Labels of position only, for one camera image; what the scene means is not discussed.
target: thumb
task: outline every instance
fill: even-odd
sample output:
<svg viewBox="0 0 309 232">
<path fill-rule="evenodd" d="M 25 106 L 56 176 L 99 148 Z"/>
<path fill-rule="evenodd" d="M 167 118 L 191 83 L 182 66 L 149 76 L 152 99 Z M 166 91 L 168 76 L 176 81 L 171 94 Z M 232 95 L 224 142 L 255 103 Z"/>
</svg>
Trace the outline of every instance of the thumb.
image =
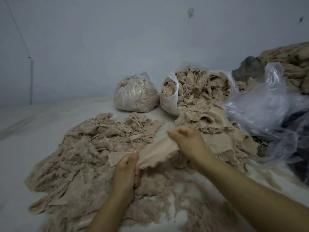
<svg viewBox="0 0 309 232">
<path fill-rule="evenodd" d="M 128 162 L 129 168 L 135 168 L 137 160 L 138 160 L 138 152 L 135 151 L 130 155 L 130 159 Z"/>
<path fill-rule="evenodd" d="M 177 144 L 181 143 L 183 141 L 184 136 L 178 133 L 177 131 L 174 130 L 169 130 L 168 131 L 168 136 L 177 142 Z"/>
</svg>

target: white surface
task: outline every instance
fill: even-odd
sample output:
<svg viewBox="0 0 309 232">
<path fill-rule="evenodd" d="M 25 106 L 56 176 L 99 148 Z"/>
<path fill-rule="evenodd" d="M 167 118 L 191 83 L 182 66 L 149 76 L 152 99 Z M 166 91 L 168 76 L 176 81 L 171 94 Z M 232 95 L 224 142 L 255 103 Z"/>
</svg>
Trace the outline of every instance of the white surface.
<svg viewBox="0 0 309 232">
<path fill-rule="evenodd" d="M 4 0 L 0 0 L 0 108 L 29 105 L 30 59 Z"/>
<path fill-rule="evenodd" d="M 23 180 L 30 173 L 34 164 L 51 154 L 61 142 L 64 133 L 80 122 L 95 117 L 100 112 L 112 112 L 117 120 L 123 121 L 130 112 L 118 111 L 114 108 L 110 97 L 93 98 L 80 101 L 46 104 L 32 107 L 20 107 L 0 110 L 0 225 L 3 232 L 34 232 L 47 218 L 45 214 L 32 216 L 28 206 L 38 200 L 42 194 L 29 192 Z M 157 136 L 174 126 L 174 117 L 164 112 L 160 107 L 146 113 L 151 119 L 166 122 Z M 252 176 L 265 183 L 256 172 Z M 283 177 L 274 175 L 285 194 L 309 206 L 309 190 L 298 187 Z M 191 177 L 203 181 L 212 197 L 223 199 L 212 184 L 199 174 Z M 163 224 L 151 225 L 148 228 L 134 226 L 122 228 L 122 231 L 177 231 L 184 222 L 186 214 L 181 212 L 176 220 Z M 243 223 L 240 231 L 251 231 Z"/>
<path fill-rule="evenodd" d="M 160 89 L 182 61 L 233 70 L 309 37 L 309 0 L 8 1 L 34 59 L 35 104 L 110 96 L 141 70 Z"/>
</svg>

